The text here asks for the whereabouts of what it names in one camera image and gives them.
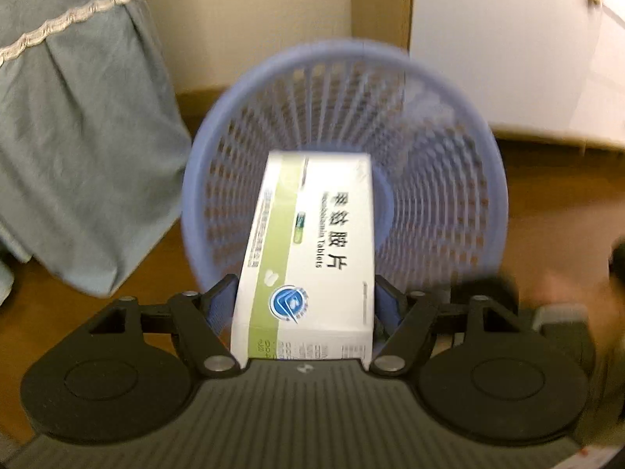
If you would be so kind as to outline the purple plastic mesh basket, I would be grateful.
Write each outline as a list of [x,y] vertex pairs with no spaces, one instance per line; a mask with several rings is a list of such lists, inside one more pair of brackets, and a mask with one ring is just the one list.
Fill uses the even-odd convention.
[[181,223],[202,290],[241,272],[273,150],[370,156],[376,270],[395,288],[448,286],[499,269],[509,195],[477,109],[399,48],[326,40],[248,71],[199,127]]

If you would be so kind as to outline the blue-grey bed skirt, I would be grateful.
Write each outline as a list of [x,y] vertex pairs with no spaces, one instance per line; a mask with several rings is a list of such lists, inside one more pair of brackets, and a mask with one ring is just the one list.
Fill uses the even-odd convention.
[[109,297],[180,214],[191,150],[146,0],[1,0],[1,238]]

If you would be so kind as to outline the white green medicine box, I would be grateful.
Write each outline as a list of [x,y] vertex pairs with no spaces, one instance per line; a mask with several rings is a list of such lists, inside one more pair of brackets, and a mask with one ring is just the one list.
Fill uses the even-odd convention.
[[372,360],[374,202],[367,154],[272,151],[252,221],[230,351]]

